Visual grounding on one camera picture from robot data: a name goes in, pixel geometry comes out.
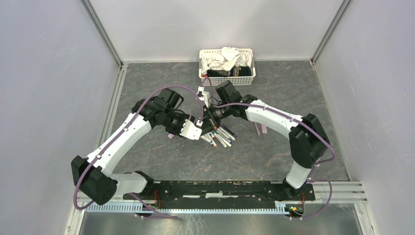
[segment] white wall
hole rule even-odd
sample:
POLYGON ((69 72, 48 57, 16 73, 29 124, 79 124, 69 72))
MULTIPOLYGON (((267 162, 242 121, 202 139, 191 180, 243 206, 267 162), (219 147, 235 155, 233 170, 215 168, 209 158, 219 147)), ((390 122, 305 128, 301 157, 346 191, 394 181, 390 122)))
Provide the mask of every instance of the white wall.
POLYGON ((342 0, 91 0, 124 61, 195 61, 201 49, 310 59, 342 0))
POLYGON ((0 1, 1 234, 59 235, 117 66, 78 0, 0 1))
POLYGON ((414 234, 415 1, 353 1, 317 61, 378 234, 414 234))

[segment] metal floor panel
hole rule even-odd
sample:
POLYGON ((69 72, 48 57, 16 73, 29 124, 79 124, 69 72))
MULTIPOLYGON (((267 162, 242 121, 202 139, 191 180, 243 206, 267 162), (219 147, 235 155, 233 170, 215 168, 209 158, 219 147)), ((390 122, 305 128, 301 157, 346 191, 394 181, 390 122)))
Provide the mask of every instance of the metal floor panel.
MULTIPOLYGON (((307 204, 306 214, 320 209, 307 204)), ((353 204, 332 204, 324 213, 290 221, 270 214, 178 214, 180 220, 142 220, 133 213, 86 212, 80 235, 362 235, 353 204)))

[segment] white cloth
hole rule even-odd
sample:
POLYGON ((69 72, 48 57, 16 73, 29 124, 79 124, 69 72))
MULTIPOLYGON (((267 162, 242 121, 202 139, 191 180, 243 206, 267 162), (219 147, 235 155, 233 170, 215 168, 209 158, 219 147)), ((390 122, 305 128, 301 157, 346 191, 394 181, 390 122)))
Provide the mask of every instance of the white cloth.
POLYGON ((230 71, 234 66, 249 66, 252 64, 252 55, 249 52, 239 52, 238 48, 223 47, 221 52, 202 56, 202 74, 208 70, 230 71))

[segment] white plastic basket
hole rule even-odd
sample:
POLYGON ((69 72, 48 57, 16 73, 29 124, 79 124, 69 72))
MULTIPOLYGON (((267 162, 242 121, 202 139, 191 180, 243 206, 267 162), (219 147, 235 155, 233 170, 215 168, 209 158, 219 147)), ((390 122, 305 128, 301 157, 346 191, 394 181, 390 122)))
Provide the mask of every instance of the white plastic basket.
MULTIPOLYGON (((221 52, 221 50, 222 49, 201 50, 199 52, 199 78, 201 79, 201 81, 204 78, 202 77, 202 56, 207 53, 218 53, 218 52, 221 52)), ((239 48, 238 51, 249 52, 252 55, 252 64, 251 64, 252 76, 249 76, 249 77, 210 77, 210 79, 212 80, 213 86, 217 86, 225 81, 230 81, 234 86, 249 86, 252 83, 254 77, 256 76, 254 54, 252 53, 252 50, 249 48, 244 48, 244 49, 239 48)), ((206 80, 203 86, 209 86, 209 81, 206 80)))

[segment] black mounting plate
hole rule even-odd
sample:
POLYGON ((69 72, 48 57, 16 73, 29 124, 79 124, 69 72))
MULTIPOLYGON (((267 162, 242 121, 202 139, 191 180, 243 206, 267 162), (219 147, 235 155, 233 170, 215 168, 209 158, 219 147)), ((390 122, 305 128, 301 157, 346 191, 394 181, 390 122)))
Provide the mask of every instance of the black mounting plate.
MULTIPOLYGON (((301 201, 302 193, 306 201, 316 199, 311 184, 289 198, 282 182, 272 181, 154 181, 137 196, 154 200, 155 191, 162 209, 273 209, 275 201, 301 201)), ((135 200, 128 194, 123 199, 135 200)))

